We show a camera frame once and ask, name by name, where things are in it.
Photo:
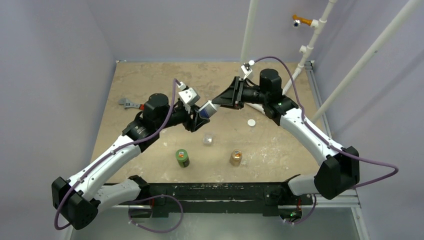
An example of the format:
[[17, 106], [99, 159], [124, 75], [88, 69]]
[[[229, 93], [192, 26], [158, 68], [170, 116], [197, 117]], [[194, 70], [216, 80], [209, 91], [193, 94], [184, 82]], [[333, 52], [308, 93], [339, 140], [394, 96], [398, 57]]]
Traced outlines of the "white capped dark pill bottle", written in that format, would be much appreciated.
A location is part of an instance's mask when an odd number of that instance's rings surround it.
[[215, 104], [213, 104], [211, 100], [208, 100], [199, 109], [199, 115], [204, 119], [210, 119], [217, 111], [218, 111], [218, 107]]

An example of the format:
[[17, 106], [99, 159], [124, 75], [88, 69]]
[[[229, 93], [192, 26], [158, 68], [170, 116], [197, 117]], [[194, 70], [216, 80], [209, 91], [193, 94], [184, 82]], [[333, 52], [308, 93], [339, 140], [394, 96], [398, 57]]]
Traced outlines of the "clear plastic pill organizer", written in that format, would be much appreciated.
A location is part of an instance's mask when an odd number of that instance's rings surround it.
[[203, 144], [204, 144], [205, 146], [211, 146], [211, 145], [213, 144], [213, 140], [214, 140], [214, 136], [213, 136], [213, 134], [206, 133], [206, 134], [203, 136], [203, 140], [202, 140], [202, 142], [203, 142]]

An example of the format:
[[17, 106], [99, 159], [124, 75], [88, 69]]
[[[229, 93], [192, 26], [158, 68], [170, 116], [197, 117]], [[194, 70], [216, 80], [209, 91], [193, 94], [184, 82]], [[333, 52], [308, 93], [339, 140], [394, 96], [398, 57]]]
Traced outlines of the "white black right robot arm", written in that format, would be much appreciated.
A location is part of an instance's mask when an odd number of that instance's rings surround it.
[[291, 133], [319, 165], [315, 175], [298, 175], [287, 181], [280, 196], [288, 204], [304, 194], [319, 194], [332, 200], [360, 180], [358, 151], [343, 147], [316, 127], [299, 104], [282, 94], [282, 79], [277, 70], [266, 68], [259, 74], [259, 85], [249, 86], [239, 76], [211, 102], [223, 108], [239, 110], [245, 104], [260, 104], [265, 115]]

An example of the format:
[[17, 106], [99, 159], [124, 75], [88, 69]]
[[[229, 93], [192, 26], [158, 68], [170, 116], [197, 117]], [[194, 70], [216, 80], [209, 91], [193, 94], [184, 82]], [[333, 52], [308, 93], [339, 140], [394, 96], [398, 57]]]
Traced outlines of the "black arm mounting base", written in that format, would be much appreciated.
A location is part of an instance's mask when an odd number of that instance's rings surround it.
[[286, 182], [150, 183], [124, 205], [147, 206], [153, 218], [180, 212], [299, 218], [313, 200], [292, 194]]

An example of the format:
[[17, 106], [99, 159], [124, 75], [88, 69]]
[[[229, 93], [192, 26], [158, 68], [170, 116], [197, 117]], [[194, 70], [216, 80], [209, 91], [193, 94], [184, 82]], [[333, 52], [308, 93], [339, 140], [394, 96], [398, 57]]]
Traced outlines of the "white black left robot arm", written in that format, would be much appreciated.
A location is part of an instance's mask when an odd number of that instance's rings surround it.
[[67, 179], [55, 179], [51, 185], [55, 229], [72, 226], [81, 230], [104, 210], [125, 202], [142, 205], [150, 200], [149, 185], [138, 175], [114, 185], [106, 185], [106, 181], [157, 141], [163, 129], [184, 125], [195, 132], [207, 124], [218, 105], [209, 100], [197, 106], [196, 100], [197, 95], [189, 90], [174, 93], [171, 99], [162, 93], [152, 94], [134, 120], [96, 160]]

